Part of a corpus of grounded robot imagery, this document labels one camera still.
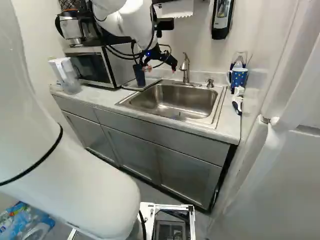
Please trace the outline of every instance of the floor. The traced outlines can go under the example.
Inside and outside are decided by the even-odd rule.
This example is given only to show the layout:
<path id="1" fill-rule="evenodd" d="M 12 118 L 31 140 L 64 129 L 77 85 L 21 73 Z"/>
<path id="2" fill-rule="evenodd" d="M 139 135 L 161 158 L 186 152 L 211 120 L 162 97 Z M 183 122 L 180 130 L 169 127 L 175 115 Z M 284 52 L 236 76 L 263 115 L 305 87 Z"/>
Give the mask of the floor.
<path id="1" fill-rule="evenodd" d="M 135 179 L 141 194 L 142 202 L 151 202 L 156 204 L 181 204 L 180 201 L 162 193 L 161 191 L 149 186 L 148 184 Z M 206 229 L 209 224 L 209 215 L 196 211 L 195 213 L 195 234 L 196 240 L 204 240 L 206 237 Z M 67 240 L 71 228 L 60 222 L 57 222 L 55 227 L 48 233 L 45 240 Z M 82 234 L 78 234 L 75 240 L 92 240 Z"/>

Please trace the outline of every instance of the countertop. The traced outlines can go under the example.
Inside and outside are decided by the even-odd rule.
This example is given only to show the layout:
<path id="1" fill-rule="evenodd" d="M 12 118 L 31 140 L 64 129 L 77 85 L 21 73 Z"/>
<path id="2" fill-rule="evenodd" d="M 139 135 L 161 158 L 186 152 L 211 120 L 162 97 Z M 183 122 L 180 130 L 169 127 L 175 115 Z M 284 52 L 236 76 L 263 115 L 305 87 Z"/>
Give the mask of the countertop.
<path id="1" fill-rule="evenodd" d="M 144 113 L 141 111 L 129 109 L 124 106 L 117 106 L 116 103 L 135 93 L 135 91 L 132 90 L 123 88 L 97 88 L 86 85 L 83 85 L 81 87 L 82 91 L 73 95 L 69 95 L 64 93 L 63 91 L 56 91 L 52 89 L 50 90 L 50 92 L 52 95 L 79 101 L 83 104 L 87 104 L 95 108 L 104 109 L 117 114 L 122 114 L 128 117 L 144 120 L 150 123 L 166 126 L 187 133 L 196 134 L 206 138 L 219 140 L 229 144 L 239 144 L 241 134 L 241 117 L 236 114 L 232 106 L 232 95 L 229 89 L 227 89 L 223 100 L 218 124 L 216 126 L 216 129 L 213 129 L 210 128 L 210 126 L 203 127 L 193 123 L 182 122 L 162 116 Z"/>

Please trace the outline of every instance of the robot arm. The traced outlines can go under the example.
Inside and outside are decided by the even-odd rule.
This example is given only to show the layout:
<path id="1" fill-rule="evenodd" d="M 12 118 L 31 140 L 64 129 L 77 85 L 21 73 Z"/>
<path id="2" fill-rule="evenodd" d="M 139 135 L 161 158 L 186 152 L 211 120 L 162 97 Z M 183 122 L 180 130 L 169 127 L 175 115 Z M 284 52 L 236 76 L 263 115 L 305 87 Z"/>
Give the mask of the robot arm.
<path id="1" fill-rule="evenodd" d="M 129 36 L 137 42 L 140 49 L 147 50 L 142 53 L 146 56 L 143 66 L 150 60 L 159 60 L 176 71 L 178 61 L 169 52 L 162 53 L 158 44 L 155 23 L 152 21 L 156 19 L 156 15 L 151 11 L 151 0 L 91 1 L 95 19 L 103 29 L 119 37 Z"/>

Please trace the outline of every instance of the cabinet door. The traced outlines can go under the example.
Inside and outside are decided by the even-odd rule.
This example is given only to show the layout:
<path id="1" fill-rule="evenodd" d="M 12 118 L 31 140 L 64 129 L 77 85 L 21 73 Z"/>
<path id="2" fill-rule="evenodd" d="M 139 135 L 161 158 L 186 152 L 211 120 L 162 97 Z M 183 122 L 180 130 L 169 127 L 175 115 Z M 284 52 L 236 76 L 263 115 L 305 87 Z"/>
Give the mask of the cabinet door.
<path id="1" fill-rule="evenodd" d="M 100 124 L 65 111 L 62 112 L 86 149 L 101 155 L 109 162 L 119 165 L 112 145 L 106 138 Z"/>
<path id="2" fill-rule="evenodd" d="M 160 183 L 155 144 L 103 125 L 102 129 L 110 135 L 122 167 L 155 184 Z"/>
<path id="3" fill-rule="evenodd" d="M 161 185 L 208 209 L 222 168 L 164 147 L 157 155 Z"/>

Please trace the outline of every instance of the mug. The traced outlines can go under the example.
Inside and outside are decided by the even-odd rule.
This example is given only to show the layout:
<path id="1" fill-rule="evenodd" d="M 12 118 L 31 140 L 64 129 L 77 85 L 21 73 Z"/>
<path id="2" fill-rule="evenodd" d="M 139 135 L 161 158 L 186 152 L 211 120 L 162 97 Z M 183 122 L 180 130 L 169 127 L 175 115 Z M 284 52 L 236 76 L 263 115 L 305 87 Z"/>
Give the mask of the mug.
<path id="1" fill-rule="evenodd" d="M 226 73 L 226 81 L 230 86 L 231 93 L 235 93 L 235 87 L 244 87 L 248 75 L 248 69 L 242 67 L 234 67 Z"/>
<path id="2" fill-rule="evenodd" d="M 138 87 L 144 87 L 146 85 L 146 76 L 142 66 L 140 64 L 135 64 L 132 67 Z"/>

